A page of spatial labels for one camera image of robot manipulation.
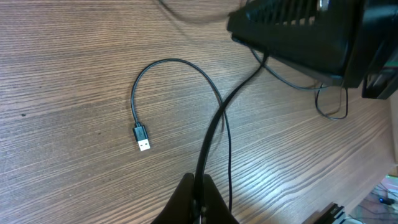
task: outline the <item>usb connector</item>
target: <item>usb connector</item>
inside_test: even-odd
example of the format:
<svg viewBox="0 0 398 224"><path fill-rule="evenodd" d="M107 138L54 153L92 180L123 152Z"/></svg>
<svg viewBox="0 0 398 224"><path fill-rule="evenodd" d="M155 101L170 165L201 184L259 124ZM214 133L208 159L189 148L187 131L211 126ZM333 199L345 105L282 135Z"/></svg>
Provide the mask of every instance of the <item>usb connector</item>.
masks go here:
<svg viewBox="0 0 398 224"><path fill-rule="evenodd" d="M136 141L138 143L139 149L141 151L150 149L149 141L148 141L148 134L145 130L144 125L140 123L136 123L136 127L132 130L134 132L134 136L136 137Z"/></svg>

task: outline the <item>black cable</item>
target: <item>black cable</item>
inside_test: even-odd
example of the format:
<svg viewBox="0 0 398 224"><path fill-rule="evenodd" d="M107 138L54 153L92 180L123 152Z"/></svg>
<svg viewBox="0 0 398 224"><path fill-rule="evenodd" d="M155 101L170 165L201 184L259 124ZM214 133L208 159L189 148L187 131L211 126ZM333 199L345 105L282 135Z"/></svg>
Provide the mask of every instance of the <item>black cable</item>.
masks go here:
<svg viewBox="0 0 398 224"><path fill-rule="evenodd" d="M392 212L374 212L362 205L358 205L358 207L365 209L366 211L372 213L373 215L398 215L398 213L392 213Z"/></svg>
<svg viewBox="0 0 398 224"><path fill-rule="evenodd" d="M346 90L346 113L344 116L340 117L340 118L335 118L335 117L331 117L329 116L330 114L325 114L324 112L322 112L322 110L319 108L318 105L318 97L319 97L319 92L321 92L321 90L318 90L317 94L315 95L315 108L317 109L318 113L328 119L332 119L332 120L339 120L339 119L344 119L347 117L348 115L348 90L347 88L345 88Z"/></svg>
<svg viewBox="0 0 398 224"><path fill-rule="evenodd" d="M223 104L223 99L221 97L221 93L218 91L216 85L213 83L213 81L211 80L211 78L199 67L197 67L196 65L194 65L191 62L188 62L186 60L182 60L182 59L178 59L178 58L167 58L167 59L162 59L162 60L158 60L154 63L151 63L150 65L146 66L146 68L144 68L141 73L137 76L136 81L134 82L132 89L131 89L131 97L130 97L130 102L131 102L131 112L132 112L132 116L134 117L134 120L136 122L136 126L137 124L141 125L138 122L138 117L136 114L136 107L135 107L135 101L134 101L134 95L136 93L136 88L137 88L137 84L138 81L141 79L141 77L146 73L146 71L148 71L150 68L154 67L155 65L158 65L160 63L164 63L164 62L181 62L184 64L187 64L189 66L191 66L192 68L194 68L195 70L197 70L198 72L200 72L208 81L208 83L210 84L210 86L212 87L212 89L214 90L214 92L216 93L218 100L220 101L220 107ZM228 123L228 117L226 115L226 111L223 111L223 116L225 119L225 125L226 125L226 131L228 133L228 185L229 185L229 211L232 210L232 176L231 176L231 163L232 163L232 140L231 140L231 130L229 129L229 123Z"/></svg>
<svg viewBox="0 0 398 224"><path fill-rule="evenodd" d="M256 58L256 60L261 63L261 60L258 56L258 54L253 50L250 49L251 53L253 54L253 56ZM313 90L322 90L322 89L326 89L328 88L328 86L325 87L320 87L320 88L309 88L309 87L302 87L302 86L298 86L298 85L294 85L293 83L287 81L286 79L282 78L278 73L276 73L275 71L273 71L273 69L271 69L267 64L264 64L264 68L271 74L273 75L275 78L279 79L280 81L282 81L283 83L285 83L288 86L291 86L295 89L298 90L308 90L308 91L313 91Z"/></svg>
<svg viewBox="0 0 398 224"><path fill-rule="evenodd" d="M166 3L164 3L163 0L158 0L161 6L169 12L174 18L181 22L185 22L188 24L196 24L196 25L201 25L201 24L208 24L211 22L219 22L223 21L226 18L228 18L228 14L222 14L222 15L216 15L216 16L211 16L203 20L203 18L189 18L189 17L184 17L183 15L179 14L178 12L174 11L172 8L170 8Z"/></svg>
<svg viewBox="0 0 398 224"><path fill-rule="evenodd" d="M195 172L195 180L193 183L193 196L196 206L194 208L195 211L200 211L202 206L204 206L205 204L203 196L203 175L205 173L206 161L211 146L211 140L213 139L214 133L216 131L218 121L220 120L221 115L225 112L226 107L228 106L229 102L231 102L234 95L242 88L242 86L244 86L249 80L251 80L261 71L261 68L263 67L265 61L266 57L264 56L260 67L228 95L228 97L224 100L224 103L218 108L213 119L211 120L200 150L197 169Z"/></svg>

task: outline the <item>black object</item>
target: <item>black object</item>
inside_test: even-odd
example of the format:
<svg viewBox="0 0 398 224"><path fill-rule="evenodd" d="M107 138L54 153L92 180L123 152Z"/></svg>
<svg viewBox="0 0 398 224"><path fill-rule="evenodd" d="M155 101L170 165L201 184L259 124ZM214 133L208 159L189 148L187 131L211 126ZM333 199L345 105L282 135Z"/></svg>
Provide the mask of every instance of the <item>black object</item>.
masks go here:
<svg viewBox="0 0 398 224"><path fill-rule="evenodd" d="M255 0L230 14L227 29L327 86L364 80L363 97L379 99L398 87L398 0Z"/></svg>
<svg viewBox="0 0 398 224"><path fill-rule="evenodd" d="M392 205L393 203L395 203L396 201L394 199L391 198L379 198L380 203L383 203L385 205Z"/></svg>
<svg viewBox="0 0 398 224"><path fill-rule="evenodd" d="M152 222L160 223L193 223L201 216L202 223L238 223L227 206L216 185L209 175L203 176L203 192L206 200L206 206L200 211L192 212L194 205L193 199L193 174L184 175L179 185L175 189L162 212Z"/></svg>
<svg viewBox="0 0 398 224"><path fill-rule="evenodd" d="M344 207L333 204L314 224L340 224L345 218Z"/></svg>

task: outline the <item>power cord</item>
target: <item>power cord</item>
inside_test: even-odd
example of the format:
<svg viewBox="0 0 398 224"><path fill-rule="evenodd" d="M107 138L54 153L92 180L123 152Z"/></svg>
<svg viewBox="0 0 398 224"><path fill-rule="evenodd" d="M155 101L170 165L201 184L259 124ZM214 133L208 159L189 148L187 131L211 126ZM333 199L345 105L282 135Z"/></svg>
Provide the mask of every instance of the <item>power cord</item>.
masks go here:
<svg viewBox="0 0 398 224"><path fill-rule="evenodd" d="M253 54L253 56L256 58L256 60L261 63L261 60L258 56L258 54L253 50L250 49L251 53ZM324 116L325 118L328 118L330 120L339 120L339 119L345 119L348 115L348 89L345 88L345 92L346 92L346 112L345 115L339 118L336 117L332 117L330 115L337 113L340 110L340 106L338 108L337 111L334 111L332 113L324 113L320 108L319 108L319 104L318 104L318 98L319 98L319 93L321 92L321 90L324 90L326 88L328 88L328 86L323 86L323 83L321 83L321 85L319 86L319 88L310 88L310 87L302 87L302 86L297 86L291 82L288 82L286 79L282 78L278 73L276 73L275 71L273 71L273 69L271 69L267 64L263 63L263 67L271 74L273 75L275 78L277 78L278 80L282 81L283 83L285 83L288 86L291 86L297 90L307 90L307 91L317 91L317 93L315 94L315 108L317 109L317 112Z"/></svg>
<svg viewBox="0 0 398 224"><path fill-rule="evenodd" d="M245 81L243 81L238 87L236 87L225 99L224 103L218 108L217 112L215 113L213 119L211 120L211 123L209 125L209 128L207 129L205 138L203 140L203 144L201 146L200 154L199 154L199 159L198 159L198 164L197 164L197 169L195 172L195 180L193 183L193 196L196 201L195 205L196 210L200 211L202 206L205 205L204 203L204 195L203 195L203 176L205 173L205 166L206 166L206 161L207 161L207 155L210 150L211 146L211 141L213 139L214 133L216 131L216 127L218 124L218 121L220 120L222 114L225 112L226 107L228 104L231 102L231 100L234 98L235 94L247 83L249 82L252 78L254 78L256 75L259 74L261 71L263 64L266 61L266 56L264 56L262 63L260 64L259 68Z"/></svg>
<svg viewBox="0 0 398 224"><path fill-rule="evenodd" d="M203 20L203 18L200 18L200 19L199 18L189 18L189 17L185 17L185 16L179 14L178 12L174 11L163 0L158 0L158 2L174 18L176 18L177 20L179 20L181 22L185 22L188 24L204 25L204 24L209 24L211 22L219 22L219 21L223 21L226 18L228 18L228 14L229 14L229 13L227 13L227 14L222 14L222 15L216 15L216 16L208 17L205 20Z"/></svg>
<svg viewBox="0 0 398 224"><path fill-rule="evenodd" d="M213 83L213 81L210 79L210 77L199 67L197 67L195 64L188 62L186 60L178 59L178 58L167 58L167 59L162 59L158 60L156 62L151 63L150 65L146 66L140 74L138 74L136 81L134 82L132 88L131 88L131 97L130 97L130 102L131 102L131 112L132 116L134 117L135 121L135 127L133 129L134 136L136 137L136 141L138 143L138 146L141 151L144 151L146 149L150 149L149 141L148 141L148 134L145 130L145 126L142 125L137 117L136 113L136 107L135 107L135 101L134 101L134 96L136 94L136 88L138 85L139 80L142 78L142 76L148 71L150 68L161 64L165 62L180 62L184 63L186 65L191 66L198 72L200 72L207 80L207 82L210 84L211 88L213 91L216 93L216 96L218 98L218 101L220 103L220 107L223 104L223 99L221 97L220 92L218 91L216 85ZM232 209L232 176L231 176L231 163L232 163L232 140L231 140L231 130L229 129L229 122L228 122L228 117L226 115L226 111L223 111L223 116L225 120L225 125L226 125L226 130L228 133L228 185L229 185L229 211Z"/></svg>

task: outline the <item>thin black wire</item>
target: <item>thin black wire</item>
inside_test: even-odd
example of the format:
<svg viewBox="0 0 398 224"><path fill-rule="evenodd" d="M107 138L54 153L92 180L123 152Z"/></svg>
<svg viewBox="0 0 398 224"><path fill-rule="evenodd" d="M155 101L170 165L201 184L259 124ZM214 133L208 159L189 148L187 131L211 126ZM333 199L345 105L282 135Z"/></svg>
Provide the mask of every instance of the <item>thin black wire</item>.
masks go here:
<svg viewBox="0 0 398 224"><path fill-rule="evenodd" d="M137 76L136 81L134 82L132 88L131 88L131 96L130 96L130 102L131 102L131 112L132 112L132 116L134 117L134 120L137 123L138 122L138 117L136 114L136 107L135 107L135 100L134 100L134 95L136 94L136 88L137 88L137 84L138 81L141 79L141 77L146 73L146 71L148 71L150 68L154 67L155 65L158 65L160 63L164 63L164 62L181 62L184 64L187 64L189 66L191 66L192 68L194 68L195 70L197 70L198 72L200 72L207 80L207 82L210 84L210 86L212 87L213 91L216 93L218 100L220 101L220 106L223 104L223 99L221 97L221 93L218 91L216 85L213 83L213 81L211 80L211 78L199 67L197 67L195 64L188 62L186 60L182 60L179 58L167 58L167 59L162 59L162 60L158 60L156 62L151 63L150 65L146 66L146 68L144 68L140 74ZM228 133L228 186L229 186L229 211L232 210L232 174L231 174L231 163L232 163L232 140L231 140L231 130L229 129L229 122L228 122L228 117L226 115L226 111L223 111L223 116L225 119L225 125L226 125L226 131Z"/></svg>
<svg viewBox="0 0 398 224"><path fill-rule="evenodd" d="M188 24L203 25L203 24L208 24L211 22L219 22L219 21L223 21L226 18L228 18L228 14L229 14L229 13L227 13L227 14L222 14L222 15L215 15L215 16L207 17L205 20L203 20L203 18L189 18L189 17L185 17L185 16L179 14L178 12L174 11L171 7L169 7L166 3L164 3L163 0L158 0L158 2L174 18L176 18L177 20L179 20L181 22L185 22Z"/></svg>
<svg viewBox="0 0 398 224"><path fill-rule="evenodd" d="M256 60L261 63L260 57L258 56L258 54L253 50L250 49L251 53L253 54L253 56L256 58ZM285 83L288 86L291 86L295 89L298 90L307 90L307 91L313 91L313 90L322 90L322 89L326 89L328 88L328 86L325 87L320 87L320 88L310 88L310 87L302 87L302 86L298 86L298 85L294 85L293 83L287 81L286 79L282 78L278 73L276 73L275 71L273 71L273 69L271 69L267 64L264 64L264 68L271 74L273 75L275 78L279 79L280 81L282 81L283 83Z"/></svg>
<svg viewBox="0 0 398 224"><path fill-rule="evenodd" d="M346 118L347 115L348 115L348 89L345 88L345 90L346 90L346 113L345 113L344 116L342 116L342 117L340 117L340 118L335 118L335 117L329 116L329 114L327 114L327 113L325 114L324 112L322 112L322 110L319 108L319 105L318 105L319 92L321 92L320 90L318 90L317 94L315 95L315 108L317 109L318 113L319 113L320 115L322 115L322 116L328 118L328 119L331 119L331 120L339 120L339 119L344 119L344 118Z"/></svg>
<svg viewBox="0 0 398 224"><path fill-rule="evenodd" d="M373 215L398 215L398 213L392 213L392 212L374 212L374 211L372 211L372 210L370 210L370 209L368 209L368 208L366 208L366 207L364 207L362 205L358 205L358 207L361 207L361 208L365 209L366 211L372 213Z"/></svg>

